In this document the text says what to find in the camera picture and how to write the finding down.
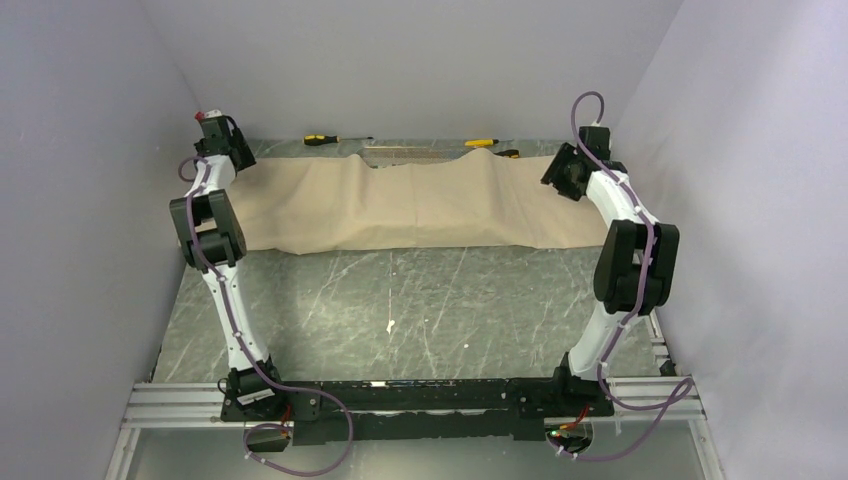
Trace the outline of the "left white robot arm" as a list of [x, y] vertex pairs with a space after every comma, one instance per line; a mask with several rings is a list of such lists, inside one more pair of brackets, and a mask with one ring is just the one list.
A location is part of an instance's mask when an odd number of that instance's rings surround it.
[[202, 137], [195, 155], [183, 161], [194, 169], [185, 195], [169, 203], [178, 244], [188, 266], [201, 273], [219, 316], [226, 342], [229, 371], [225, 404], [272, 420], [287, 406], [286, 390], [278, 381], [265, 343], [259, 339], [241, 297], [238, 263], [246, 256], [243, 230], [228, 195], [237, 174], [256, 164], [237, 122], [219, 110], [195, 116]]

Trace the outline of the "beige surgical wrap cloth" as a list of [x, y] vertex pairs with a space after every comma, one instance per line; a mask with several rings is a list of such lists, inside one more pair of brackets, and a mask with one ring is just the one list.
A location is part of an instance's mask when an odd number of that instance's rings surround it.
[[550, 162], [480, 150], [381, 169], [358, 155], [261, 159], [227, 192], [251, 251], [602, 245], [597, 208], [542, 184]]

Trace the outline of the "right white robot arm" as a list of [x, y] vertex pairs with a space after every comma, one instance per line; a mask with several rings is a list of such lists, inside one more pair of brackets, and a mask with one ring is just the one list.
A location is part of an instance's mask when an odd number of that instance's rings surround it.
[[551, 388], [557, 411], [574, 415], [591, 388], [600, 388], [617, 345], [630, 328], [670, 295], [680, 241], [679, 229], [660, 222], [630, 184], [626, 167], [611, 158], [608, 128], [577, 130], [541, 178], [572, 201], [589, 200], [607, 233], [593, 277], [596, 305], [577, 345], [566, 355], [569, 377]]

